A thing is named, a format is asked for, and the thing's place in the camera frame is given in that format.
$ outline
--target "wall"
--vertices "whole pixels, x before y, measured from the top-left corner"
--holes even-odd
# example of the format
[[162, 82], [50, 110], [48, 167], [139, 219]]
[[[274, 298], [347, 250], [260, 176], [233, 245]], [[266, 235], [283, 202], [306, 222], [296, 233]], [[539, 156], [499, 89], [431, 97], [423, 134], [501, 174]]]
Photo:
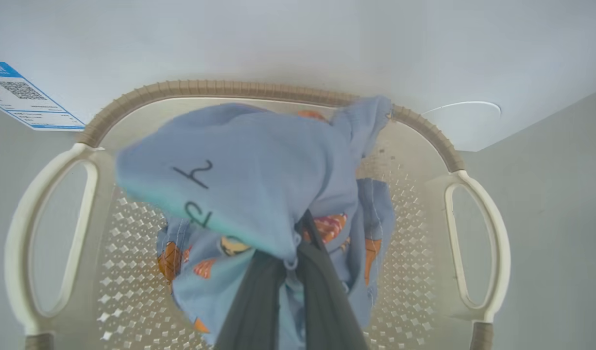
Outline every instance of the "wall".
[[[23, 329], [11, 312], [4, 286], [4, 242], [12, 213], [25, 189], [38, 171], [55, 155], [69, 149], [75, 133], [33, 131], [0, 112], [0, 349], [22, 349]], [[60, 284], [67, 247], [71, 237], [67, 233], [76, 221], [81, 195], [80, 182], [84, 177], [75, 170], [65, 177], [62, 187], [54, 194], [55, 202], [46, 209], [45, 220], [39, 226], [39, 250], [33, 256], [33, 268], [38, 276], [36, 284], [41, 301], [53, 303]]]
[[[498, 205], [511, 241], [511, 284], [494, 350], [595, 350], [596, 93], [463, 157]], [[459, 208], [468, 206], [458, 199]], [[465, 210], [456, 217], [466, 229], [465, 269], [484, 277], [486, 256], [473, 252], [486, 240], [472, 239], [482, 219]]]
[[476, 151], [596, 92], [596, 0], [0, 0], [0, 61], [83, 121], [177, 79], [499, 104], [446, 109]]

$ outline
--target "ceiling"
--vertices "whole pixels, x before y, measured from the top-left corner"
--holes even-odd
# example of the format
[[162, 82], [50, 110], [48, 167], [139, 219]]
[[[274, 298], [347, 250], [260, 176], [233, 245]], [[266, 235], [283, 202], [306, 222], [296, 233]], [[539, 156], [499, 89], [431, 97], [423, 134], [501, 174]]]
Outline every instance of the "ceiling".
[[426, 115], [476, 151], [596, 91], [596, 0], [0, 0], [0, 61], [83, 120], [173, 79], [493, 102]]

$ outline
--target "blue cloth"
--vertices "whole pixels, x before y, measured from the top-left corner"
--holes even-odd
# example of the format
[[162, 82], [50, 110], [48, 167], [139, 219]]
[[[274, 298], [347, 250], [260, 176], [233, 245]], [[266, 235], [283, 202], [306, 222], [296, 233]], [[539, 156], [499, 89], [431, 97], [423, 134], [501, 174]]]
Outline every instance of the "blue cloth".
[[[364, 327], [369, 323], [377, 297], [377, 275], [391, 241], [395, 215], [385, 182], [359, 179], [357, 185], [360, 202], [349, 235], [351, 244], [346, 250], [339, 247], [329, 254], [340, 281], [347, 288], [358, 323]], [[364, 283], [365, 239], [383, 240], [382, 250], [371, 266], [368, 285]], [[175, 242], [180, 251], [188, 251], [189, 255], [188, 261], [182, 264], [182, 273], [173, 282], [175, 301], [192, 322], [200, 318], [210, 331], [203, 334], [204, 339], [214, 344], [254, 250], [228, 257], [220, 247], [218, 234], [192, 225], [187, 219], [167, 216], [167, 226], [158, 232], [158, 255], [169, 242]], [[198, 263], [208, 259], [216, 259], [210, 279], [201, 279], [192, 273]], [[279, 348], [302, 349], [305, 342], [304, 290], [291, 272], [280, 289], [279, 298]]]
[[[354, 173], [390, 110], [386, 98], [366, 98], [338, 109], [326, 124], [240, 104], [212, 106], [175, 118], [118, 154], [118, 185], [167, 217], [158, 252], [165, 242], [189, 249], [173, 282], [174, 298], [191, 321], [200, 317], [209, 343], [215, 343], [254, 252], [228, 256], [220, 237], [293, 263], [300, 242], [293, 226], [307, 209], [315, 217], [347, 215], [341, 234], [326, 247], [360, 324], [368, 323], [374, 293], [364, 283], [364, 239], [375, 233], [365, 230], [386, 232], [394, 214], [387, 190], [371, 202], [358, 199], [364, 186], [376, 182], [357, 182]], [[374, 226], [377, 208], [387, 213]], [[344, 251], [347, 237], [351, 244]], [[212, 261], [211, 267], [193, 273], [203, 261]], [[280, 292], [280, 348], [303, 348], [302, 286], [289, 277]]]

